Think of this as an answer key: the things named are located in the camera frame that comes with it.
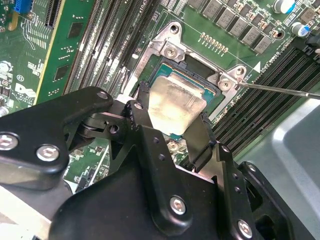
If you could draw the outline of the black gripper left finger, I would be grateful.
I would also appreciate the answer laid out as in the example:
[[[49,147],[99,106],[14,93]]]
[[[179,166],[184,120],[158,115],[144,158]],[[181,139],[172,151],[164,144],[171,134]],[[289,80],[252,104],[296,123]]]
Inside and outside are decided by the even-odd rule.
[[[107,177],[129,162],[133,150],[167,147],[144,101],[114,103],[108,93],[91,86],[0,119],[0,182],[52,189],[63,178],[69,153],[95,138],[111,141],[115,170]]]

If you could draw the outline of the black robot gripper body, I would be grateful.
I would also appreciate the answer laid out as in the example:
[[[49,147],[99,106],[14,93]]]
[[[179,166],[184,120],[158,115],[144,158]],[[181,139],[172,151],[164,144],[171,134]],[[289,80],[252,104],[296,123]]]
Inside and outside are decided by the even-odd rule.
[[[216,182],[178,169],[166,146],[145,146],[128,158],[59,208],[50,239],[218,239]]]

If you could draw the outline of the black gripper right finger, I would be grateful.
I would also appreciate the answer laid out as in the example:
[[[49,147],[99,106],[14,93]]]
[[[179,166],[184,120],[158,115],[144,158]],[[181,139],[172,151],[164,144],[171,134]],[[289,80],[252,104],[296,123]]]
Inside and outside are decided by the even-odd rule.
[[[268,188],[237,165],[217,142],[202,112],[187,129],[189,168],[216,186],[217,232],[221,240],[293,240],[292,221]]]

